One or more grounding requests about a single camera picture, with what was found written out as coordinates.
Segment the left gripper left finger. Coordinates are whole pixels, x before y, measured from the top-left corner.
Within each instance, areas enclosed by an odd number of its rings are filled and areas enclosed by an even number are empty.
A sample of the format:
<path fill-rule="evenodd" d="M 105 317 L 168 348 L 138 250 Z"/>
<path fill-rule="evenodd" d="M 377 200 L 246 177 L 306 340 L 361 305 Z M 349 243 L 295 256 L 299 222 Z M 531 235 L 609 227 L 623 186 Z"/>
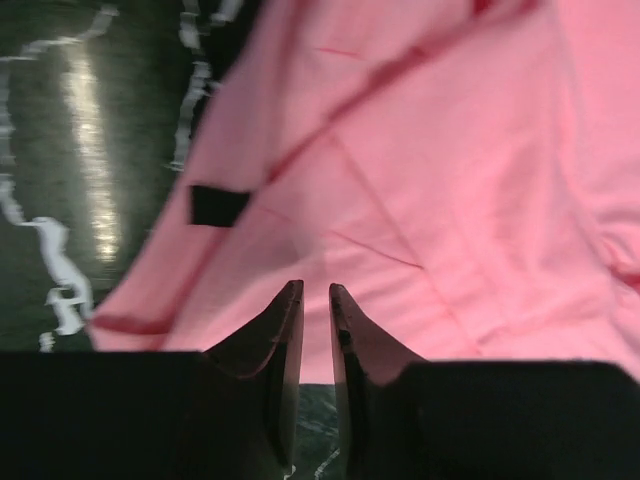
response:
<path fill-rule="evenodd" d="M 301 281 L 203 352 L 5 353 L 5 479 L 281 479 L 293 465 Z"/>

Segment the pink t-shirt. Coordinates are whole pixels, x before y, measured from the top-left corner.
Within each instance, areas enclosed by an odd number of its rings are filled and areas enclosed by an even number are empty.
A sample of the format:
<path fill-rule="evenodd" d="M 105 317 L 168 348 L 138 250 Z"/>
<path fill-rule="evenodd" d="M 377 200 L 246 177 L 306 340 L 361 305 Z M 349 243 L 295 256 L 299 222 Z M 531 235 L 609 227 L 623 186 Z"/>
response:
<path fill-rule="evenodd" d="M 638 3 L 265 2 L 89 335 L 205 350 L 295 279 L 305 383 L 333 283 L 426 358 L 637 375 Z"/>

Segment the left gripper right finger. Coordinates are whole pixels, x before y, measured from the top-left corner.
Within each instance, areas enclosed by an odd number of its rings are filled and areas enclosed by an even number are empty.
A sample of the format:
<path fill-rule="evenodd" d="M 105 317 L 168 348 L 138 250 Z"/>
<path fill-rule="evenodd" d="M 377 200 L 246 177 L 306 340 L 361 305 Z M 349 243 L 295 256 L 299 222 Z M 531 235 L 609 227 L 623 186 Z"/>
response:
<path fill-rule="evenodd" d="M 428 361 L 329 290 L 348 479 L 635 479 L 639 386 L 594 361 Z"/>

